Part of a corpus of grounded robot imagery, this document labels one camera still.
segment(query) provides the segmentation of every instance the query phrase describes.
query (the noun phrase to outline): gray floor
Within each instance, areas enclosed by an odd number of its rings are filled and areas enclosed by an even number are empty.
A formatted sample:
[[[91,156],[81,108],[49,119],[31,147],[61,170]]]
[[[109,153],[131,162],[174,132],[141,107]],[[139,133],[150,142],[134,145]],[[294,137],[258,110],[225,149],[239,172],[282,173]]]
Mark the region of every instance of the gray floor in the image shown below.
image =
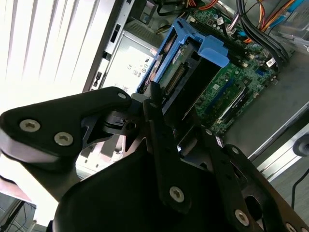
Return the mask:
[[[309,168],[309,158],[302,158],[283,174],[274,179],[271,184],[280,195],[291,204],[292,186]],[[295,211],[309,225],[309,175],[300,182],[295,192]]]
[[[13,201],[14,198],[0,193],[0,217],[3,216],[4,212],[8,209],[8,207]],[[8,230],[8,232],[16,232],[16,231],[26,232],[28,227],[32,224],[35,206],[26,203],[24,204],[24,207],[25,211],[24,208],[22,208],[19,211],[15,221],[13,222],[13,225],[9,227],[10,229]],[[45,232],[46,228],[43,226],[36,225],[32,231]]]

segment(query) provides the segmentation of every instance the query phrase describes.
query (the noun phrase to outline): orange wire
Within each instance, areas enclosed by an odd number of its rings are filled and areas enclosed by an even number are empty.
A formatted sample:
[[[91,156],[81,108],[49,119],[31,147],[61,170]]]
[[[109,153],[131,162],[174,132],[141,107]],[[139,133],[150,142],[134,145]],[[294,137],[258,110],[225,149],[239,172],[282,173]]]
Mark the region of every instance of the orange wire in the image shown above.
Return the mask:
[[[199,10],[207,10],[211,7],[213,7],[219,0],[213,0],[211,3],[207,4],[207,5],[204,5],[204,6],[200,6],[198,9]]]

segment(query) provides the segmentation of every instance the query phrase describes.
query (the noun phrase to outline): yellow wire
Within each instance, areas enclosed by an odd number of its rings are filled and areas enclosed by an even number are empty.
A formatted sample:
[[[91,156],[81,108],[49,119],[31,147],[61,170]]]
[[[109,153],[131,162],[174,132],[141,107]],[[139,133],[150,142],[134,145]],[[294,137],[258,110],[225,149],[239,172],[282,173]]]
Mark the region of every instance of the yellow wire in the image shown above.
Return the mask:
[[[263,27],[262,31],[266,31],[267,28],[269,28],[269,26],[282,14],[283,11],[285,11],[290,5],[292,5],[292,3],[294,2],[295,0],[291,0],[284,8],[282,8],[280,11],[278,11],[273,17],[272,19],[266,23],[266,25]]]
[[[178,18],[181,18],[184,14],[185,14],[185,12],[183,12]]]

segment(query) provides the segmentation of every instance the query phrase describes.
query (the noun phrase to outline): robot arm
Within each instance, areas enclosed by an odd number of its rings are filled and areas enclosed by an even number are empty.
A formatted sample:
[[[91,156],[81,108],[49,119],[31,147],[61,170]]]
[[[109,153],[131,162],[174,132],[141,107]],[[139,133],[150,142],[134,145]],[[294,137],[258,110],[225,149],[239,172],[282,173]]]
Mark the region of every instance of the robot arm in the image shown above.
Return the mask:
[[[219,147],[203,127],[190,130],[190,162],[180,159],[160,86],[148,88],[146,99],[109,87],[1,115],[2,152],[50,173],[70,171],[92,143],[126,136],[125,158],[64,195],[53,231],[309,230],[237,147]]]

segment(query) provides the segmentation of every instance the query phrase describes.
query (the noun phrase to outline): black metal bracket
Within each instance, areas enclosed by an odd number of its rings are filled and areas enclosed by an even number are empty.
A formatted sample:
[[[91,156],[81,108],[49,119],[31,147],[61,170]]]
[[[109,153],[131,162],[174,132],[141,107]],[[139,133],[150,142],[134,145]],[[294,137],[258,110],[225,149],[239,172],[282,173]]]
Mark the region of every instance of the black metal bracket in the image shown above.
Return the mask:
[[[150,98],[143,102],[109,87],[5,112],[0,117],[0,149],[18,161],[65,172],[72,168],[82,149],[106,141],[113,134],[126,136],[127,154],[146,139],[147,151],[154,157],[161,201],[177,212],[187,213],[190,194],[182,180],[172,130],[164,123],[160,85],[151,83],[149,88]],[[22,130],[20,123],[25,119],[37,122],[39,130]],[[54,138],[59,132],[69,134],[72,143],[59,145]],[[169,193],[172,187],[181,189],[185,199],[173,199]]]
[[[137,95],[132,99],[121,89],[109,87],[10,110],[0,116],[0,149],[18,161],[65,172],[82,149],[113,134],[125,135],[125,155],[146,148],[144,153],[153,158],[160,201],[189,215],[197,208],[183,172],[187,165],[180,160],[173,131],[165,124],[160,85],[151,83],[148,92],[149,98],[138,99]],[[25,119],[36,122],[26,125],[30,130],[22,127]],[[239,232],[285,232],[289,226],[296,231],[309,229],[238,148],[219,147],[215,136],[199,125],[188,124],[187,128],[190,133],[181,134],[195,139],[185,159],[191,157],[191,162],[212,176],[208,180],[215,180],[214,188],[220,195],[218,208],[222,209],[225,224]],[[57,143],[59,132],[69,134],[71,143]],[[201,176],[203,170],[193,169],[191,174]]]

